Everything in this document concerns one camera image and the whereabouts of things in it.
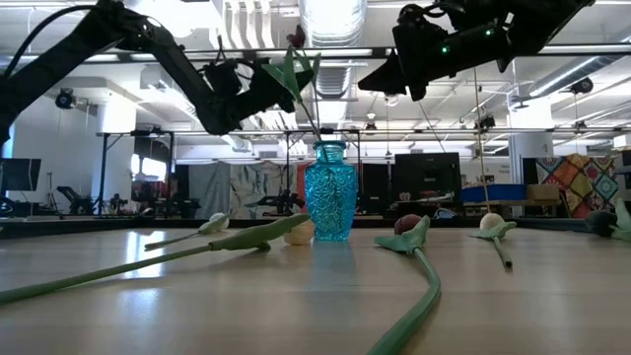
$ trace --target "colorful quilt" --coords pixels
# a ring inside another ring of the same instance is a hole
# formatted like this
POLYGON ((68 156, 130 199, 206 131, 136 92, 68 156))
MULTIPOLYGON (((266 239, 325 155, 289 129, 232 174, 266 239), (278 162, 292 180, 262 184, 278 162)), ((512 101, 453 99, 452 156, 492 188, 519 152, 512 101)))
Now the colorful quilt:
POLYGON ((537 158, 539 183, 554 183, 565 192, 573 218, 613 207, 611 199, 618 191, 615 166, 610 157, 590 158, 572 154, 562 158, 537 158))

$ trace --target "ventilation duct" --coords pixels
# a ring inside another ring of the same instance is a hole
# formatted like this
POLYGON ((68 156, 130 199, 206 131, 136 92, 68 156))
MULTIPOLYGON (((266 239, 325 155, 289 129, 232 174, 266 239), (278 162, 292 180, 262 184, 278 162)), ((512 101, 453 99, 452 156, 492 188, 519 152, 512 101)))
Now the ventilation duct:
MULTIPOLYGON (((366 19, 366 5, 366 0, 301 1, 301 22, 309 47, 358 46, 366 19)), ((350 61, 334 63, 344 66, 350 61)), ((328 100, 348 99, 353 76, 352 67, 320 67, 315 95, 328 100)), ((345 102, 318 103, 320 122, 338 123, 345 117, 347 107, 345 102)))
MULTIPOLYGON (((611 36, 608 42, 629 42, 631 40, 631 28, 611 36)), ((529 96, 523 100, 531 100, 548 96, 554 92, 578 82, 596 71, 624 58, 624 55, 599 55, 591 58, 577 58, 563 65, 550 75, 532 84, 529 96)))

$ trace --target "vase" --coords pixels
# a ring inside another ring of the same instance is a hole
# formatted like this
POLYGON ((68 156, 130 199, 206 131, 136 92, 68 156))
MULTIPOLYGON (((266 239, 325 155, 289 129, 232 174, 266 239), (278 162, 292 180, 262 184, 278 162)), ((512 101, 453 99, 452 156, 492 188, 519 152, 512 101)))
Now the vase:
POLYGON ((307 210, 315 223, 315 239, 345 242, 353 224, 357 201, 357 171, 344 164, 346 144, 341 141, 314 143, 315 163, 307 167, 307 210))

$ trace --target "ceiling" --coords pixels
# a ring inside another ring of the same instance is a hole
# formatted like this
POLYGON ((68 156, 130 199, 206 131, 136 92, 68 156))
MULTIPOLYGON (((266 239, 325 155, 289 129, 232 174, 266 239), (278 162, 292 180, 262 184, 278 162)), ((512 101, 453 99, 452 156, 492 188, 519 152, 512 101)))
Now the ceiling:
MULTIPOLYGON (((0 54, 11 55, 29 31, 49 16, 58 8, 45 8, 27 6, 33 1, 23 1, 25 6, 18 7, 20 1, 11 1, 10 7, 6 0, 0 0, 0 54)), ((395 25, 398 11, 407 2, 368 0, 368 9, 365 26, 363 30, 362 43, 365 46, 393 46, 390 28, 395 25)), ((229 3, 226 15, 226 25, 230 28, 232 24, 232 6, 235 2, 229 3)), ((240 3, 243 11, 241 15, 241 28, 245 33, 245 4, 240 3)), ((179 4, 176 9, 184 9, 185 4, 179 4)), ((274 44, 277 47, 285 45, 286 34, 292 33, 295 26, 300 22, 298 12, 298 2, 291 0, 272 0, 271 34, 274 44)), ((611 37, 629 29, 631 35, 631 1, 597 1, 590 8, 581 11, 552 41, 553 43, 599 43, 609 42, 611 37)), ((81 13, 65 16, 50 25, 33 42, 31 53, 41 53, 59 41, 72 31, 74 26, 81 20, 81 13)), ((442 26, 450 32, 453 31, 447 18, 438 19, 436 24, 442 26)), ((191 35, 184 38, 177 38, 178 43, 183 44, 187 49, 214 49, 209 40, 208 29, 197 29, 191 35)), ((505 73, 499 73, 495 63, 488 63, 476 68, 477 85, 474 80, 473 70, 466 70, 454 78, 443 78, 430 85, 427 97, 419 103, 412 102, 409 97, 399 98, 396 106, 386 107, 383 95, 376 95, 370 92, 357 90, 354 85, 351 90, 348 102, 347 113, 344 120, 337 123, 339 128, 350 128, 365 126, 367 113, 375 115, 374 121, 378 128, 409 129, 423 128, 428 126, 423 109, 427 113, 429 122, 436 128, 447 127, 473 127, 473 119, 477 117, 472 110, 476 107, 476 91, 478 91, 477 101, 479 103, 491 97, 506 97, 507 88, 514 85, 527 85, 536 82, 546 75, 557 70, 564 64, 572 61, 571 57, 529 57, 518 58, 513 66, 509 67, 505 73)), ((356 83, 373 70, 383 64, 382 60, 365 60, 357 65, 355 69, 356 83)), ((180 106, 170 103, 168 100, 156 96, 156 93, 148 89, 140 89, 139 80, 141 72, 145 69, 145 64, 92 64, 83 65, 77 68, 70 76, 72 77, 95 77, 100 76, 108 79, 112 83, 119 85, 125 90, 133 93, 142 99, 143 109, 138 110, 139 123, 156 123, 172 129, 178 130, 199 130, 200 125, 195 123, 190 114, 184 112, 180 106)), ((627 79, 631 73, 631 60, 623 58, 604 69, 595 72, 590 78, 595 83, 593 93, 627 79)), ((555 124, 563 124, 574 120, 577 117, 589 115, 604 109, 616 107, 631 100, 631 82, 617 86, 595 96, 591 100, 582 101, 578 97, 579 104, 574 106, 574 97, 570 94, 553 94, 550 96, 552 105, 552 117, 555 124)), ((498 126, 507 124, 506 116, 509 113, 505 100, 498 100, 497 105, 488 106, 486 111, 493 113, 498 126)), ((631 120, 631 115, 627 111, 615 114, 600 120, 598 125, 626 125, 631 120)), ((303 112, 299 112, 296 118, 298 126, 307 124, 303 112)), ((610 138, 603 134, 599 139, 610 138)), ((364 137, 363 140, 375 141, 400 141, 407 140, 434 140, 433 136, 409 137, 405 135, 374 135, 364 137)), ((254 140, 254 144, 269 140, 254 140)), ((188 137, 178 139, 181 145, 203 145, 221 144, 222 141, 216 138, 188 137)))

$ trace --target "pillar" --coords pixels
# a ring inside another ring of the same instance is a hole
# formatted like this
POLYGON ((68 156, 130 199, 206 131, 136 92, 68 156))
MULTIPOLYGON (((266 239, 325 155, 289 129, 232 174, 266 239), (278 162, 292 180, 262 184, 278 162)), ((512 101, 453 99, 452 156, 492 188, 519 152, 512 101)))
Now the pillar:
MULTIPOLYGON (((512 104, 509 109, 508 125, 511 128, 552 128, 550 100, 541 98, 522 104, 512 104)), ((523 158, 545 158, 554 156, 551 132, 513 134, 509 138, 511 160, 511 182, 522 183, 523 158)))
MULTIPOLYGON (((99 105, 98 113, 99 132, 129 132, 136 127, 136 107, 129 100, 114 96, 104 105, 99 105)), ((116 136, 110 136, 108 145, 116 140, 116 136)), ((99 195, 101 181, 101 156, 103 151, 103 138, 95 143, 93 154, 93 179, 92 195, 99 195)), ((104 201, 111 199, 115 193, 122 199, 131 197, 131 156, 134 154, 134 138, 123 136, 107 150, 105 165, 104 201)))

